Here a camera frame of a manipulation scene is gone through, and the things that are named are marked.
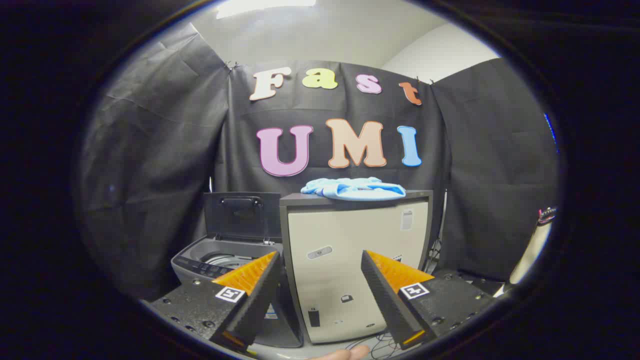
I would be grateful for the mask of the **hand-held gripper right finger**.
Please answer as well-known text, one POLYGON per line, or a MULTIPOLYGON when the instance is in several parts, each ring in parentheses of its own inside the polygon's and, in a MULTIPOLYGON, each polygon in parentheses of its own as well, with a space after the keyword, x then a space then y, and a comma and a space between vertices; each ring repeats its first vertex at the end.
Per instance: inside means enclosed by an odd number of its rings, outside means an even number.
POLYGON ((375 251, 362 251, 361 272, 402 350, 445 337, 498 300, 457 272, 433 276, 375 251))

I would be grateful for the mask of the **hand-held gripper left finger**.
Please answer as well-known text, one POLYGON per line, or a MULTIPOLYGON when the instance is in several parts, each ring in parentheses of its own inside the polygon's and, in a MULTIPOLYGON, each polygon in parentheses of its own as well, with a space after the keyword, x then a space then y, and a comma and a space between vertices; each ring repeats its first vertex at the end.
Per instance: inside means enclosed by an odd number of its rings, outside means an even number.
POLYGON ((260 330, 279 287, 278 251, 215 279, 193 279, 150 303, 156 313, 185 332, 245 354, 260 330))

